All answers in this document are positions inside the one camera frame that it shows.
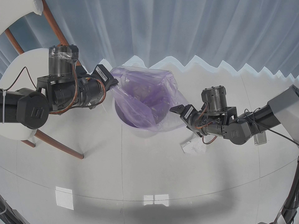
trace white zip tie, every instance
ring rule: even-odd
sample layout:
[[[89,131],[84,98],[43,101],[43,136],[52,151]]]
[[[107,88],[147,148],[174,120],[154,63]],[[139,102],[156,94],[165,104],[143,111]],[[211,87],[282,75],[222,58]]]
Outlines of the white zip tie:
[[[3,108],[2,108],[2,124],[4,124],[4,110],[5,110],[5,96],[6,96],[6,90],[2,88],[3,91]]]
[[[4,214],[7,211],[6,200],[4,200],[4,206],[5,206],[5,210],[3,212],[0,212],[0,215]]]

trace curtain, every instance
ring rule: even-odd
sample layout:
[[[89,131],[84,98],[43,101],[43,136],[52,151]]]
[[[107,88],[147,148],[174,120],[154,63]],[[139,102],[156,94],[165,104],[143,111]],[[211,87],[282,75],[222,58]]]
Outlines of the curtain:
[[[218,67],[299,75],[299,0],[46,0],[79,60],[91,72],[132,56],[151,67],[167,56],[185,66],[195,55]],[[31,50],[57,45],[44,16],[28,14],[11,32]],[[16,52],[0,36],[0,73]]]

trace barcode label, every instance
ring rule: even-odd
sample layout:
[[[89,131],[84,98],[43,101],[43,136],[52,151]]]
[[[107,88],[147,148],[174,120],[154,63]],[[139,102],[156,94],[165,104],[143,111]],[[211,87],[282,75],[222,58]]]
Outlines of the barcode label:
[[[97,66],[96,71],[99,73],[99,75],[103,78],[104,81],[107,81],[107,76],[105,76],[105,74],[101,71],[101,69]]]
[[[193,106],[191,106],[190,109],[188,110],[188,112],[186,113],[185,119],[189,117],[189,115],[191,114],[192,110],[193,110]]]

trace chair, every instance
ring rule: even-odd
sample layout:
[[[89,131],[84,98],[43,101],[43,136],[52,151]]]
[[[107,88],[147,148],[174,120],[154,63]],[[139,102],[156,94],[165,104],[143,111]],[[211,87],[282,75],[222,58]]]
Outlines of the chair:
[[[51,27],[55,28],[54,32],[57,36],[59,36],[58,39],[60,43],[63,45],[68,45],[45,0],[17,0],[17,3],[15,1],[16,0],[0,0],[0,17],[2,18],[2,21],[0,23],[0,34],[5,31],[6,36],[8,37],[16,51],[20,54],[13,60],[13,62],[9,65],[9,67],[3,74],[0,80],[1,88],[8,88],[24,66],[28,68],[32,80],[36,80],[37,77],[48,75],[49,50],[47,48],[39,48],[24,52],[8,29],[8,27],[17,19],[30,12],[35,12],[36,14],[41,15],[43,9],[45,8],[45,17],[47,18]],[[23,87],[34,90],[34,86],[31,84],[26,72],[22,73],[11,90],[15,91]],[[73,155],[74,157],[77,157],[79,159],[84,158],[83,154],[80,154],[72,150],[71,148],[61,144],[39,129],[32,130],[19,123],[0,123],[0,135],[9,139],[20,140],[31,147],[35,147],[35,144],[28,139],[35,136],[45,143],[48,143],[70,155]]]

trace purple plastic bag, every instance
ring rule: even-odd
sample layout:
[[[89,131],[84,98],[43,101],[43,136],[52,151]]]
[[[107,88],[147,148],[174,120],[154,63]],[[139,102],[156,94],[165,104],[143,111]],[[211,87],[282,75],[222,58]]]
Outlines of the purple plastic bag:
[[[167,132],[184,126],[169,109],[187,105],[174,75],[167,70],[119,66],[110,72],[119,83],[110,90],[125,118],[134,126]]]

